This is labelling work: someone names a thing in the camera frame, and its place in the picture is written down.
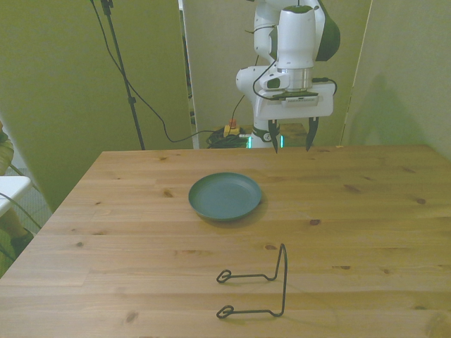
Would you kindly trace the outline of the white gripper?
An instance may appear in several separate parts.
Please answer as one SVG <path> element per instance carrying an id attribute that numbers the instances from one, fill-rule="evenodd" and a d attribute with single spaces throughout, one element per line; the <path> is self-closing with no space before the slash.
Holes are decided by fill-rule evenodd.
<path id="1" fill-rule="evenodd" d="M 334 84 L 314 84 L 309 89 L 317 96 L 296 96 L 283 101 L 271 101 L 257 97 L 254 104 L 254 117 L 257 119 L 309 118 L 306 150 L 309 151 L 316 136 L 319 118 L 330 116 L 333 112 Z M 277 120 L 268 121 L 268 132 L 276 153 L 278 153 L 279 126 Z"/>

